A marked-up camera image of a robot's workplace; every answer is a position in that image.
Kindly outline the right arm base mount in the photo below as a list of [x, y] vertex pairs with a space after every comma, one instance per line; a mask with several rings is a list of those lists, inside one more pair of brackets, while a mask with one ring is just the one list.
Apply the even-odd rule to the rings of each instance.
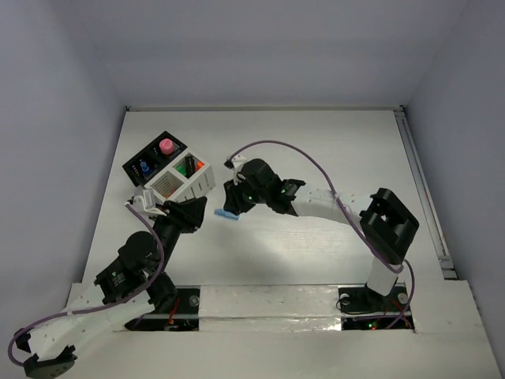
[[386, 297], [365, 286], [340, 287], [335, 307], [341, 314], [343, 331], [413, 331], [414, 321], [408, 300], [409, 294], [403, 284], [395, 285]]

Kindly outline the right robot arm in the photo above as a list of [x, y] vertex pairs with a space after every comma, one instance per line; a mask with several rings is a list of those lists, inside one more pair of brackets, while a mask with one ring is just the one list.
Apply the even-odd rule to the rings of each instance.
[[417, 233], [419, 222], [389, 189], [369, 196], [335, 195], [299, 179], [281, 179], [262, 159], [237, 156], [225, 162], [233, 178], [224, 183], [224, 210], [239, 216], [256, 205], [295, 217], [314, 217], [356, 227], [373, 248], [374, 260], [363, 290], [365, 304], [374, 310], [392, 299], [397, 271]]

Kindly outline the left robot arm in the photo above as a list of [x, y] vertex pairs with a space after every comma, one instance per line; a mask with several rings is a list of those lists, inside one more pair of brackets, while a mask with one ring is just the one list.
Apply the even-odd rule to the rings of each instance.
[[181, 235], [202, 226], [207, 202], [166, 201], [152, 221], [138, 216], [145, 228], [126, 239], [90, 287], [59, 313], [21, 329], [9, 346], [29, 353], [26, 377], [60, 377], [78, 350], [105, 332], [196, 329], [199, 288], [176, 287], [165, 269]]

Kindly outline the pink-capped clear pencil tube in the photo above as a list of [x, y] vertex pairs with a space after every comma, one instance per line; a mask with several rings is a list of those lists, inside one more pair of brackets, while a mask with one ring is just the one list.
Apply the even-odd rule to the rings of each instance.
[[175, 150], [174, 142], [169, 138], [161, 140], [159, 142], [159, 150], [163, 155], [170, 156]]

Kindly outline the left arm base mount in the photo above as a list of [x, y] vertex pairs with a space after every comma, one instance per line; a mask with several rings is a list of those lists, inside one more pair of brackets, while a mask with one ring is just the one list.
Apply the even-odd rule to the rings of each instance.
[[125, 324], [130, 332], [197, 332], [200, 329], [200, 286], [178, 288], [170, 311], [155, 310]]

